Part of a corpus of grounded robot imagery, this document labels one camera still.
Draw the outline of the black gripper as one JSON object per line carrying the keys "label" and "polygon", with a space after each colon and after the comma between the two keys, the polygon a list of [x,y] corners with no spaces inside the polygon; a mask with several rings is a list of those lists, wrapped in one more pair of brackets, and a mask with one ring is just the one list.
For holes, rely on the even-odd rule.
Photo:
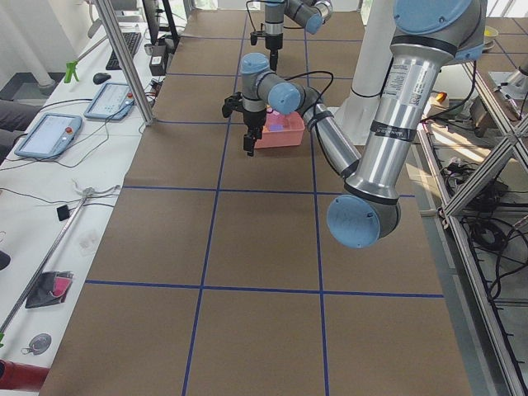
{"label": "black gripper", "polygon": [[243,114],[243,122],[247,126],[248,134],[243,136],[243,150],[249,157],[254,156],[255,139],[262,137],[265,125],[265,103],[258,99],[245,97],[241,92],[224,99],[222,114],[224,118],[229,118],[234,112]]}
{"label": "black gripper", "polygon": [[256,45],[259,38],[265,40],[265,46],[270,50],[270,69],[276,70],[279,50],[283,48],[283,23],[262,23],[259,30],[250,33],[251,45]]}

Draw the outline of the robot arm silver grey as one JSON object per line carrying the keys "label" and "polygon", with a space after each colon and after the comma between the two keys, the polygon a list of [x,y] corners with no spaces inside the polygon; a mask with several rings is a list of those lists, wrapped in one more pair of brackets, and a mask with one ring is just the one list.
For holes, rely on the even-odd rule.
{"label": "robot arm silver grey", "polygon": [[291,19],[300,29],[309,34],[316,34],[321,26],[333,14],[331,1],[261,1],[264,4],[264,22],[257,29],[251,13],[247,9],[253,31],[250,33],[251,45],[256,45],[259,38],[265,40],[265,47],[270,52],[269,62],[273,71],[277,70],[279,50],[283,48],[284,20]]}
{"label": "robot arm silver grey", "polygon": [[337,114],[322,94],[276,73],[276,54],[240,63],[242,88],[227,97],[224,117],[243,115],[243,148],[253,154],[268,111],[299,114],[345,192],[328,207],[332,236],[365,248],[398,225],[395,185],[441,69],[483,51],[484,1],[376,1],[370,10],[349,97]]}

